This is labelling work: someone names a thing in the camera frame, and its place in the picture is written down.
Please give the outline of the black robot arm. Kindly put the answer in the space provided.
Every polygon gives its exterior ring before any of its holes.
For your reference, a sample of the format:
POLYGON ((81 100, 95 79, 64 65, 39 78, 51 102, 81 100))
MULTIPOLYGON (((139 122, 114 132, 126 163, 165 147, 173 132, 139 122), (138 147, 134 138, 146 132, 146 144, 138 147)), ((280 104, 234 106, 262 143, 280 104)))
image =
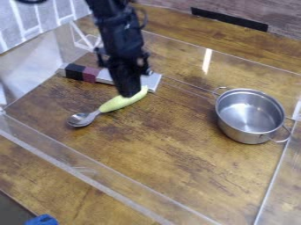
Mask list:
POLYGON ((110 70, 119 94, 131 98, 141 91, 141 76, 150 74, 149 57, 143 50, 142 28, 131 0, 85 0, 93 11, 103 47, 97 47, 99 66, 110 70))

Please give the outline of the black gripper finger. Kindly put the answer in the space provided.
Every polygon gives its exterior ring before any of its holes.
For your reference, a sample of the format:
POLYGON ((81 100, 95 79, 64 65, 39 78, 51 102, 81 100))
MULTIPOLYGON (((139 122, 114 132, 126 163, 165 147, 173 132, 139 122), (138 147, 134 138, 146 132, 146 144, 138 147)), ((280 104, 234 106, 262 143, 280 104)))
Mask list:
POLYGON ((131 98, 141 91, 141 73, 123 62, 113 63, 109 70, 119 94, 131 98))

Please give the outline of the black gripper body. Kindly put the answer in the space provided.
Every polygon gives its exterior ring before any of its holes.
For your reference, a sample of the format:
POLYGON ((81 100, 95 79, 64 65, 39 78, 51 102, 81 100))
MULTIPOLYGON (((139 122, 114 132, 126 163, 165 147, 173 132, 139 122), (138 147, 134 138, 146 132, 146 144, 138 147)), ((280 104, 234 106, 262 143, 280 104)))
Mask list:
POLYGON ((143 75, 151 74, 150 53, 142 49, 143 37, 141 33, 147 22, 149 18, 145 18, 143 23, 139 23, 135 10, 126 10, 115 17, 95 19, 102 35, 102 47, 97 47, 94 52, 98 54, 101 67, 109 67, 106 57, 117 56, 131 60, 143 75))

